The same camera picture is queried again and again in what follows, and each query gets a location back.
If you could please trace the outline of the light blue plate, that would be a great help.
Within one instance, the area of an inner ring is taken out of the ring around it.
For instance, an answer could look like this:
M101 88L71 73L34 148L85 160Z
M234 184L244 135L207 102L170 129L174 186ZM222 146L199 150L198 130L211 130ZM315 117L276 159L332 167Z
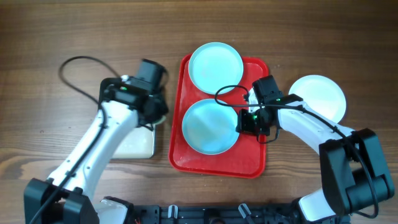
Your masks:
M187 144L204 155L222 154L239 138L238 115L234 109L204 99L192 104L182 119L182 134Z

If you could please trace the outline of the white plate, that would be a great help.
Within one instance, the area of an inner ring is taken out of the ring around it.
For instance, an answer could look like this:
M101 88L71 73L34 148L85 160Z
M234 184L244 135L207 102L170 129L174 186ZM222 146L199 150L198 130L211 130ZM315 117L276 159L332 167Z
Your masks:
M299 78L290 87L289 94L301 97L314 111L339 123L346 112L346 97L342 89L331 79L321 75Z

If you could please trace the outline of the pale green plate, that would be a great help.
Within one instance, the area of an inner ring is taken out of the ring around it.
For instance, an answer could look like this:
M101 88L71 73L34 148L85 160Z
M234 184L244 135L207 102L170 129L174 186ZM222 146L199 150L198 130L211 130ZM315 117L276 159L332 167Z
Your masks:
M210 42L197 48L188 63L192 83L202 92L220 95L231 91L243 77L240 54L230 45Z

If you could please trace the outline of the green yellow sponge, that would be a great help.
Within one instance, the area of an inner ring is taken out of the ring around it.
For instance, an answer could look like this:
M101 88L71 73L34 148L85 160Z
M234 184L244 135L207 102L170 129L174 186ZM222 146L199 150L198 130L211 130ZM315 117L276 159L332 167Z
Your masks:
M153 125L159 125L161 123L163 123L166 120L166 115L163 115L159 120L153 122Z

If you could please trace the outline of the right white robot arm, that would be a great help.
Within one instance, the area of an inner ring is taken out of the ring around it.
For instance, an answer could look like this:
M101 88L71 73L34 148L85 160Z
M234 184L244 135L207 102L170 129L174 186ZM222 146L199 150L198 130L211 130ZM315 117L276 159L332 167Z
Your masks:
M395 187L377 134L353 130L318 114L297 95L248 93L238 115L237 132L256 137L283 129L310 146L320 159L322 187L298 201L308 222L352 213L375 218L379 203Z

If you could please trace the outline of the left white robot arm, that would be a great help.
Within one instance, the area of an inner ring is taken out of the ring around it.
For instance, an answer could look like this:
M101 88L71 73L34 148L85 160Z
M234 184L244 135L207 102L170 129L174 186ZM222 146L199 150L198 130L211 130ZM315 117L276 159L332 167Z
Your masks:
M47 180L32 179L24 191L26 223L124 223L131 205L91 199L117 147L134 128L168 112L159 78L106 78L98 113L76 148Z

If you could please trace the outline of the black tray with soapy water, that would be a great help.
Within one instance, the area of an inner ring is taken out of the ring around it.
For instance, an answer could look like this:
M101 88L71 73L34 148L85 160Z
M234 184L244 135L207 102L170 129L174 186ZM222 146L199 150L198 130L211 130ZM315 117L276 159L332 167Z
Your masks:
M155 126L152 131L135 128L122 140L113 159L150 159L155 154L155 134Z

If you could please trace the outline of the red plastic tray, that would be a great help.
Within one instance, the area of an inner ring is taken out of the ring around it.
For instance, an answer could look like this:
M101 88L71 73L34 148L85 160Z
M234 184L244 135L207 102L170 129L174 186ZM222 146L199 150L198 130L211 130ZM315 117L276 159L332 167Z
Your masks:
M230 149L218 155L196 152L184 139L182 121L189 107L204 99L215 101L213 95L200 91L192 83L188 72L190 58L188 54L180 63L169 145L170 164L181 172L246 179L259 177L266 166L266 145L259 144L255 136L241 134Z

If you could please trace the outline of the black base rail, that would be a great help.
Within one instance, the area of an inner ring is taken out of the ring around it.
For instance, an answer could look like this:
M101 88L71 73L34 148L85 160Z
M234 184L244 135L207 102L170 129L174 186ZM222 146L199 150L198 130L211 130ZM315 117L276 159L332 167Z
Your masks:
M211 223L300 223L299 212L290 204L227 207L185 207L136 205L127 217L133 224L211 224Z

